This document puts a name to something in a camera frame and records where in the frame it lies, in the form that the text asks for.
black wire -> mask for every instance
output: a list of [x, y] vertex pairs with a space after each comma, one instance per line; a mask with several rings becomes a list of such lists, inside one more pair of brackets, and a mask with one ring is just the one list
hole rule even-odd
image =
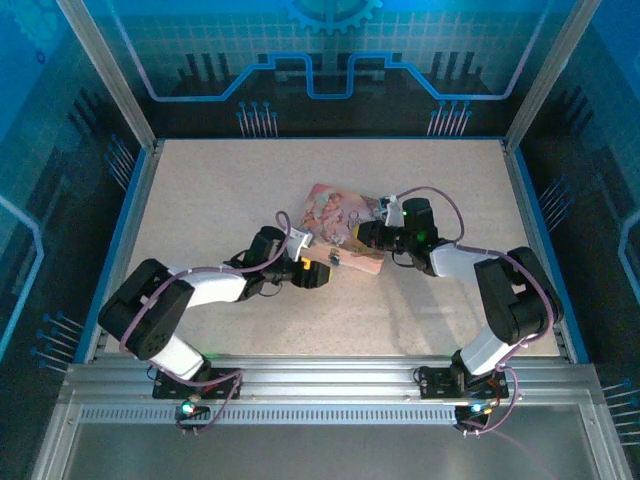
[[413, 265], [410, 263], [398, 263], [396, 261], [396, 254], [395, 252], [391, 252], [391, 260], [393, 260], [393, 263], [395, 263], [396, 265], [398, 265], [399, 267], [402, 268], [413, 268]]
[[276, 293], [271, 293], [269, 295], [265, 295], [262, 292], [258, 292], [258, 295], [260, 295], [261, 297], [265, 297], [265, 298], [271, 298], [271, 297], [275, 297], [277, 294], [279, 294], [281, 290], [282, 290], [282, 282], [280, 282], [278, 284], [278, 290], [276, 291]]

gear graphic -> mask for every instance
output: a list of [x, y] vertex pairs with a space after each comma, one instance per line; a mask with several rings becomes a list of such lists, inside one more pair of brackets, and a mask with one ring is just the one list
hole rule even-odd
[[2, 10], [13, 16], [22, 33], [36, 47], [45, 47], [53, 40], [58, 29], [54, 0], [0, 0]]
[[301, 28], [313, 33], [347, 33], [349, 27], [360, 28], [364, 20], [373, 17], [373, 10], [382, 6], [381, 0], [281, 0], [290, 20], [297, 20]]

green led light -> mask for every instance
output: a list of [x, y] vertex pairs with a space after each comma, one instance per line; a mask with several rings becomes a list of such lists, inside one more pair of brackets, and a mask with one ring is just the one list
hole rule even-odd
[[185, 415], [191, 415], [196, 411], [196, 406], [192, 402], [184, 402], [182, 404], [182, 413]]

speckled work surface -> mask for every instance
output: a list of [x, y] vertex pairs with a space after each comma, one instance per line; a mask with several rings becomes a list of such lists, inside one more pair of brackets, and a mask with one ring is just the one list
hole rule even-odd
[[[176, 267], [218, 265], [247, 248], [262, 225], [275, 225], [277, 210], [297, 220], [318, 182], [373, 197], [434, 185], [458, 203], [465, 244], [527, 243], [497, 141], [170, 140], [129, 270], [149, 257]], [[455, 237], [451, 207], [428, 198], [441, 236]], [[317, 290], [285, 285], [274, 298], [190, 309], [177, 333], [206, 353], [441, 355], [485, 323], [477, 289], [388, 258], [377, 276], [338, 267]], [[111, 338], [107, 350], [116, 349]], [[526, 354], [558, 350], [548, 338]]]

metal frame post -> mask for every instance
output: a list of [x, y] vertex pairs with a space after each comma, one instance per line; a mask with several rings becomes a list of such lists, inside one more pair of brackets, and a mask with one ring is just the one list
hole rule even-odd
[[601, 0], [576, 0], [560, 33], [553, 42], [536, 79], [509, 127], [505, 141], [509, 151], [520, 145], [554, 83], [569, 61]]
[[82, 0], [57, 0], [57, 2], [133, 134], [142, 148], [148, 154], [152, 154], [156, 145], [153, 130], [89, 10]]

